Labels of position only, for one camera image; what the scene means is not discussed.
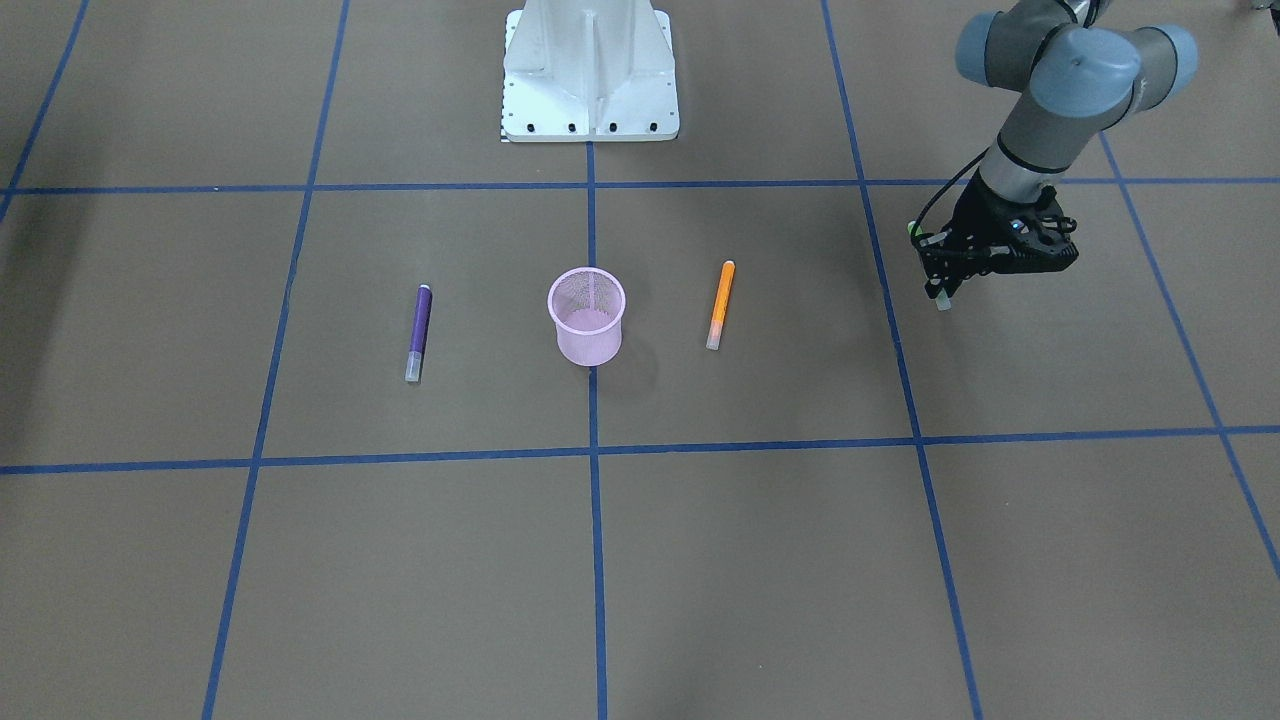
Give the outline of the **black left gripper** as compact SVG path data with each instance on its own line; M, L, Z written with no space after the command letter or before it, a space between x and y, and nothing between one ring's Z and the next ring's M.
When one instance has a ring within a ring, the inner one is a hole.
M1062 272L1080 256L1075 229L1053 184L1041 186L1029 202L1014 202L977 172L943 225L948 238L920 247L925 295L948 301L974 275Z

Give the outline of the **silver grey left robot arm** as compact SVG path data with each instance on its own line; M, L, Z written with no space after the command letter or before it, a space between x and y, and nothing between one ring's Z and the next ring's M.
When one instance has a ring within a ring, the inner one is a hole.
M1098 27L1106 1L1019 1L973 17L955 47L957 73L1018 94L987 150L955 176L964 183L947 223L908 233L937 309L973 278L1066 270L1079 256L1076 222L1056 183L1089 141L1181 92L1201 51L1171 24Z

